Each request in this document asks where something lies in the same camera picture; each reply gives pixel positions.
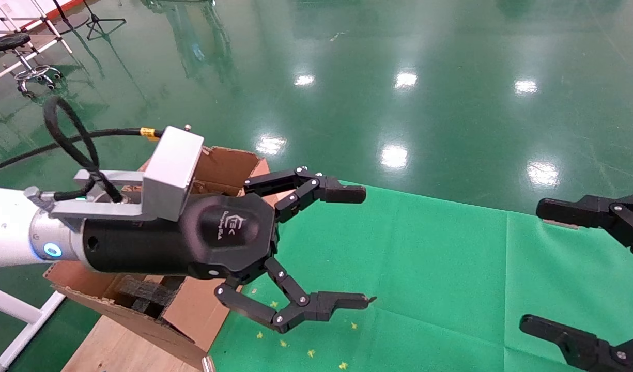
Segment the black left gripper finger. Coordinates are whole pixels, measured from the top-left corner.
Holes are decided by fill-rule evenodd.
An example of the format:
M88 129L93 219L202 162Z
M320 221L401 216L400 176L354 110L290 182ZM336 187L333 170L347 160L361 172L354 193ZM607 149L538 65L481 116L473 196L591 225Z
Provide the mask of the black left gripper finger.
M366 200L363 186L342 184L335 177L312 173L304 166L250 177L244 181L243 190L259 197L288 192L274 204L274 218L282 223L317 200L340 204L361 204Z
M231 311L245 316L264 327L285 334L302 322L328 322L336 310L364 310L376 297L361 293L319 291L307 294L281 264L270 257L264 263L265 272L289 299L289 304L277 311L238 292L238 281L227 278L215 289L220 303Z

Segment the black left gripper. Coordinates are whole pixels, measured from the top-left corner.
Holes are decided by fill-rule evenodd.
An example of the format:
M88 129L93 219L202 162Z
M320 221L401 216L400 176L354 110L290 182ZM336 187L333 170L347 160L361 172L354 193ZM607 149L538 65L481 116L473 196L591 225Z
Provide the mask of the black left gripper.
M275 209L255 194L192 195L177 222L88 219L86 263L95 271L247 284L277 252Z

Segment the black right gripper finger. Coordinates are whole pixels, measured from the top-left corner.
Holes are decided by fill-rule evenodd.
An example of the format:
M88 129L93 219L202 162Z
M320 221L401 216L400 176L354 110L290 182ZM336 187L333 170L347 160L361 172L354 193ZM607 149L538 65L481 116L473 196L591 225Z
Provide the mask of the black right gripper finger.
M633 254L633 195L606 198L585 195L576 202L543 198L536 216L584 228L601 228Z
M519 329L558 346L567 365L586 371L633 371L633 339L612 346L597 335L534 315Z

